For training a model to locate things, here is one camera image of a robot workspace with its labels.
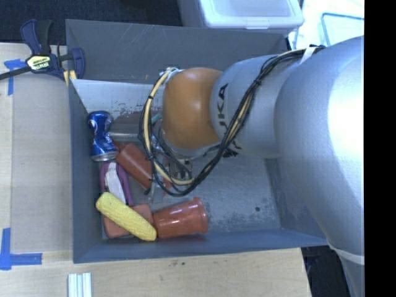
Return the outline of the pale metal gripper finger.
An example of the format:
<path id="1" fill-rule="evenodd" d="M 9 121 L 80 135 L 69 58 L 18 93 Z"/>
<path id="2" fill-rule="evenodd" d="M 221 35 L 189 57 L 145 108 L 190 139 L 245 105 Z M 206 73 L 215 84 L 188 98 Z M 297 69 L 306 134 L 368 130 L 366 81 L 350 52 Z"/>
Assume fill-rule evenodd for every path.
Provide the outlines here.
<path id="1" fill-rule="evenodd" d="M 164 189 L 161 187 L 161 184 L 155 179 L 151 183 L 150 192 L 149 192 L 149 200 L 153 204 L 160 204 L 163 202 L 164 197 Z"/>

